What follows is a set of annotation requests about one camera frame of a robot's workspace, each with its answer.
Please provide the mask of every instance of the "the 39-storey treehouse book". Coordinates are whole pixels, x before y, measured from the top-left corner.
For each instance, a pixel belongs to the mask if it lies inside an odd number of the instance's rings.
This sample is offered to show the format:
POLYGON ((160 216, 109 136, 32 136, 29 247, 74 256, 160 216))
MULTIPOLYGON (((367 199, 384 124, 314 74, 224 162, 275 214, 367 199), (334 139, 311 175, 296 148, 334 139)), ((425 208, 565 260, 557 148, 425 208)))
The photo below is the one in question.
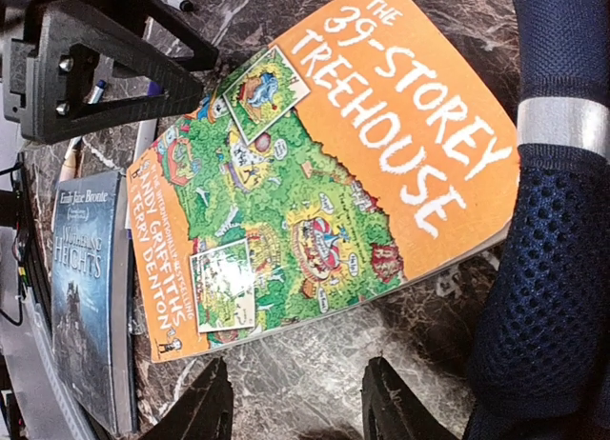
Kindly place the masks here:
POLYGON ((125 175, 58 184, 52 254, 52 348, 57 372, 95 420, 135 428, 125 175))
POLYGON ((515 127, 411 0, 335 0, 129 169, 152 360, 395 290, 497 242, 515 127))

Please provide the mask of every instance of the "screw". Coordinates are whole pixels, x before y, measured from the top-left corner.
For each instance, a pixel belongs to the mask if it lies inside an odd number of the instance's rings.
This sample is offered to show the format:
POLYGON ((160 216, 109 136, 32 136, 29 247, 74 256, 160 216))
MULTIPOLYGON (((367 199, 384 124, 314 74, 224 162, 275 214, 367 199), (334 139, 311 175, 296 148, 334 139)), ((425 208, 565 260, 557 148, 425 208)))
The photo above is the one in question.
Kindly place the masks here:
POLYGON ((57 114, 61 116, 66 116, 68 114, 68 111, 70 111, 70 104, 68 102, 62 102, 57 107, 55 107, 55 111, 57 111, 57 114))
POLYGON ((74 67, 74 60, 71 57, 66 57, 59 61, 59 69, 68 73, 74 67))

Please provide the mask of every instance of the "pen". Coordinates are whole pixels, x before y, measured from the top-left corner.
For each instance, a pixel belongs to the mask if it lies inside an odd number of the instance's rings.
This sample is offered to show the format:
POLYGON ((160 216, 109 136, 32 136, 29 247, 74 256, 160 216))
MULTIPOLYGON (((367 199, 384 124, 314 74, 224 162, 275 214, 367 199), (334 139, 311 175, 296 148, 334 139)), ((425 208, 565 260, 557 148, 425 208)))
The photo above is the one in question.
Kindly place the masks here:
MULTIPOLYGON (((157 85, 154 81, 149 83, 149 90, 146 95, 154 96, 161 95, 163 93, 163 89, 157 85)), ((135 139, 135 148, 133 149, 133 161, 137 160, 142 153, 148 148, 151 143, 156 138, 156 125, 158 123, 157 119, 148 119, 146 121, 141 121, 140 125, 137 128, 137 138, 135 139)), ((131 238, 132 231, 132 220, 130 218, 130 209, 129 204, 127 206, 127 215, 125 217, 125 229, 128 231, 128 235, 131 238)))
POLYGON ((193 11, 194 5, 190 0, 161 0, 164 4, 180 11, 193 11))
MULTIPOLYGON (((99 80, 93 89, 93 93, 89 101, 87 102, 90 105, 97 104, 102 95, 104 95, 104 90, 106 89, 106 82, 104 80, 99 80)), ((72 180, 77 174, 77 171, 82 167, 79 163, 79 154, 81 150, 81 145, 83 142, 83 137, 78 136, 74 137, 70 140, 68 144, 68 148, 66 149, 66 154, 64 155, 64 163, 61 166, 61 170, 59 171, 59 178, 57 179, 57 183, 61 183, 62 181, 72 180)), ((53 215, 51 218, 51 227, 55 227, 55 209, 57 207, 57 194, 55 194, 55 204, 53 206, 53 215)))

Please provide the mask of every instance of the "gray marble countertop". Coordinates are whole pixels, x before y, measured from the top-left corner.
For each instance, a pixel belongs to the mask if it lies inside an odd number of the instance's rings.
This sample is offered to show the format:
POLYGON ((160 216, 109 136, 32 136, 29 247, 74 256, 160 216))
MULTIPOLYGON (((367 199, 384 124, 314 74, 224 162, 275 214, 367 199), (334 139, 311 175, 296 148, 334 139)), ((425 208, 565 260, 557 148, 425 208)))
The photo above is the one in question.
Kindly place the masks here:
MULTIPOLYGON (((218 46, 209 83, 226 76, 279 34, 330 0, 193 0, 180 13, 218 46)), ((466 57, 511 116, 518 101, 517 25, 511 0, 415 0, 466 57)), ((181 46, 153 25, 163 52, 181 46)), ((133 95, 142 81, 111 81, 112 93, 133 95)), ((161 122, 167 127, 172 118, 161 122)), ((88 175, 126 168, 137 125, 85 137, 88 175)), ((54 183, 67 142, 27 153, 37 233, 48 269, 54 183)), ((139 289, 135 290, 135 378, 139 438, 169 410, 213 357, 222 355, 234 386, 233 439, 314 439, 340 433, 360 438, 360 386, 369 359, 382 354, 424 405, 460 435, 473 398, 463 378, 474 326, 501 249, 486 251, 438 276, 367 305, 251 343, 166 364, 152 364, 139 289)))

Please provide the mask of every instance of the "reflective strip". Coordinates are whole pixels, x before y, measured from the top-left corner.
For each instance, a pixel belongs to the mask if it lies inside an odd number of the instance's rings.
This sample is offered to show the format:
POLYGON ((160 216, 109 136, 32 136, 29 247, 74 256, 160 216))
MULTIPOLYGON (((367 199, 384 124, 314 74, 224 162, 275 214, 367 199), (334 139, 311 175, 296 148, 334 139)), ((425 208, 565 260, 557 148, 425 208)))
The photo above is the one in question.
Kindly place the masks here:
POLYGON ((610 159, 610 110, 575 97, 534 97, 518 106, 518 143, 583 148, 610 159))

